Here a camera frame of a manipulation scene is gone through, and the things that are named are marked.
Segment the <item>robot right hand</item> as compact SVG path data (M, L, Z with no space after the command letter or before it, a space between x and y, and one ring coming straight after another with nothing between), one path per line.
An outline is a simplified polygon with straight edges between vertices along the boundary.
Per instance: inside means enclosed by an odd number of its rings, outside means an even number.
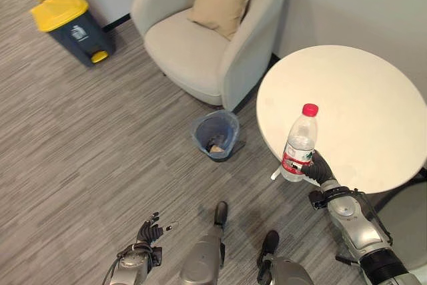
M315 180L320 185L328 180L335 179L330 166L317 150L314 150L312 160L308 165L292 162L292 168L302 172L305 176Z

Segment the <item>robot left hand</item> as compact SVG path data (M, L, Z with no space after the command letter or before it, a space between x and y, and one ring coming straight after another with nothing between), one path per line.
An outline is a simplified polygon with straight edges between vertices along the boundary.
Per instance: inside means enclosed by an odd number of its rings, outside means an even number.
M164 229L157 225L159 220L159 212L154 212L148 220L146 220L137 233L138 242L146 242L152 244L164 234Z

